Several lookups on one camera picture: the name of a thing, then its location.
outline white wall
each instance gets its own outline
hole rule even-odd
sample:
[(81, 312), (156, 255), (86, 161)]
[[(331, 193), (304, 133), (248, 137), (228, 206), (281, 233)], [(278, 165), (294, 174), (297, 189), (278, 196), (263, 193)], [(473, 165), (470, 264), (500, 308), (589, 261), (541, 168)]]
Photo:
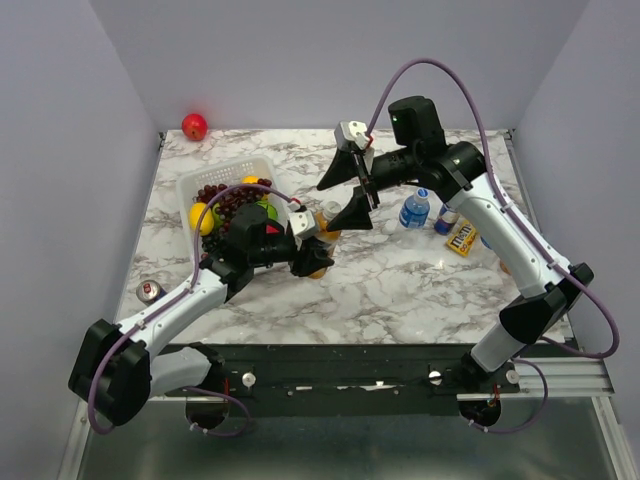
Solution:
[(86, 0), (0, 15), (0, 477), (56, 478), (86, 328), (115, 315), (156, 129)]
[[(640, 461), (640, 2), (592, 0), (518, 125), (515, 147), (545, 236), (595, 270), (622, 335), (607, 361), (615, 402)], [(586, 299), (578, 339), (610, 334)]]
[[(216, 127), (368, 122), (393, 72), (417, 56), (460, 73), (487, 127), (514, 127), (587, 3), (90, 1), (163, 128), (179, 128), (192, 109)], [(455, 85), (434, 67), (408, 73), (393, 98), (416, 94), (435, 100), (447, 127), (474, 127)]]

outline bottle cap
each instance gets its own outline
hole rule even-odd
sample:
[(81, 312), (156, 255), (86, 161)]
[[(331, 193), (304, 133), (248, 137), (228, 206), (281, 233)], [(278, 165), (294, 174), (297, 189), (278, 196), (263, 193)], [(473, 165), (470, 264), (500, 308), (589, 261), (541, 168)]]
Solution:
[(327, 220), (333, 220), (338, 216), (341, 210), (342, 210), (342, 207), (338, 202), (329, 201), (325, 203), (324, 206), (322, 207), (322, 215)]
[(419, 188), (418, 190), (416, 190), (416, 193), (413, 194), (413, 198), (418, 203), (425, 203), (428, 196), (429, 190), (427, 190), (426, 188)]

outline white marble surface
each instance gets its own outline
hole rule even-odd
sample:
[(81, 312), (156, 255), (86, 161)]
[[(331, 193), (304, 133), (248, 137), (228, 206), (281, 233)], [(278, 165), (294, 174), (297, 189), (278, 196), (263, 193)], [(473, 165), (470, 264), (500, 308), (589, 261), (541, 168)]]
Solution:
[[(397, 148), (390, 131), (374, 133), (376, 149)], [(489, 132), (496, 173), (522, 207), (504, 139)], [(479, 146), (477, 132), (449, 131), (449, 142)], [(285, 193), (317, 206), (343, 206), (353, 186), (318, 192), (315, 185), (335, 152), (331, 130), (212, 131), (199, 143), (170, 131), (158, 167), (119, 318), (143, 305), (135, 287), (146, 277), (174, 288), (191, 271), (175, 182), (183, 173), (242, 155), (263, 154), (277, 169)], [(321, 280), (300, 279), (285, 266), (258, 275), (222, 308), (205, 314), (176, 342), (214, 343), (464, 343), (477, 342), (499, 310), (518, 295), (498, 259), (479, 241), (464, 258), (445, 247), (432, 225), (441, 203), (431, 198), (424, 230), (397, 229), (411, 187), (385, 191), (371, 231), (344, 232), (336, 265)], [(566, 326), (551, 336), (562, 339)]]

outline red apple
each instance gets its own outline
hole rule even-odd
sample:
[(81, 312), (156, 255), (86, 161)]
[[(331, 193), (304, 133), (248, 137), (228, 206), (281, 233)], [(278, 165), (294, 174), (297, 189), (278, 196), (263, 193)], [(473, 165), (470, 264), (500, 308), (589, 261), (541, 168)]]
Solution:
[(207, 134), (208, 129), (207, 121), (197, 113), (190, 113), (182, 121), (182, 131), (187, 138), (195, 142), (201, 141)]

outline white basket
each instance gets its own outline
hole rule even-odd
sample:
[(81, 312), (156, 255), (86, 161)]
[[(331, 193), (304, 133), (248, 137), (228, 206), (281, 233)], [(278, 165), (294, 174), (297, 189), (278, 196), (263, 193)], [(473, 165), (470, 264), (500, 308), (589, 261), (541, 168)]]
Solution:
[[(189, 226), (189, 210), (193, 205), (193, 197), (198, 196), (198, 190), (204, 188), (205, 185), (219, 185), (221, 183), (235, 185), (241, 183), (242, 179), (248, 175), (268, 178), (273, 182), (273, 188), (282, 192), (273, 163), (264, 155), (253, 155), (227, 160), (217, 165), (210, 165), (194, 170), (193, 172), (185, 173), (178, 178), (176, 190), (178, 202), (180, 203), (180, 220), (182, 221), (182, 230), (187, 242), (187, 248), (189, 249), (189, 256), (192, 260), (193, 231)], [(276, 207), (278, 211), (278, 222), (286, 226), (287, 207), (284, 200), (277, 195), (270, 194), (269, 203)]]

